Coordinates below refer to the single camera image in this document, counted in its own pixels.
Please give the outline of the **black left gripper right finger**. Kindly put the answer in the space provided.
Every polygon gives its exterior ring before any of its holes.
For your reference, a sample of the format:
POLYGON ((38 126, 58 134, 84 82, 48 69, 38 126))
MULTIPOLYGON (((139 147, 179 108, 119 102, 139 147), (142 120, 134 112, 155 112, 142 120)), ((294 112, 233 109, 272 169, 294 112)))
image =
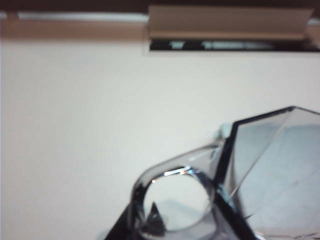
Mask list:
POLYGON ((216 191, 214 201, 235 236, 239 240, 252 240, 253 231, 237 210, 231 197, 224 191, 216 191))

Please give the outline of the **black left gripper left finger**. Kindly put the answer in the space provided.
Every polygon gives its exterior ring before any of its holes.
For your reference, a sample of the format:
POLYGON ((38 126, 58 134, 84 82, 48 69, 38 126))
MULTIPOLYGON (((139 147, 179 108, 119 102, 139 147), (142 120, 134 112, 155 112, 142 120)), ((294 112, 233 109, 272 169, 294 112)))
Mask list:
POLYGON ((150 223, 155 224, 154 228, 150 228, 150 235, 139 235, 136 230, 129 227, 130 213, 132 204, 129 203, 124 209, 112 229, 109 231, 105 240, 164 240, 165 226, 163 219, 158 211, 155 202, 152 202, 151 210, 148 215, 150 223))

